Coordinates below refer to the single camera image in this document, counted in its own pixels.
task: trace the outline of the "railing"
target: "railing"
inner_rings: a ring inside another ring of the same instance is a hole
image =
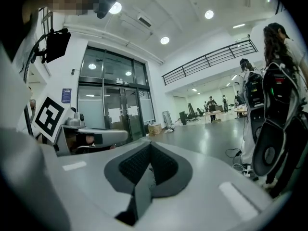
[[[253,42],[250,39],[245,40],[200,56],[164,74],[162,78],[164,79],[165,85],[168,85],[208,67],[254,52],[257,52],[257,49]]]

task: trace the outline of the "polished floor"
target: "polished floor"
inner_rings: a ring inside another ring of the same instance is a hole
[[[201,117],[200,121],[176,126],[172,133],[161,133],[149,139],[212,156],[232,166],[232,158],[227,157],[225,152],[227,149],[241,148],[242,144],[244,146],[244,118],[234,119],[234,112],[220,116],[221,122],[209,123]]]

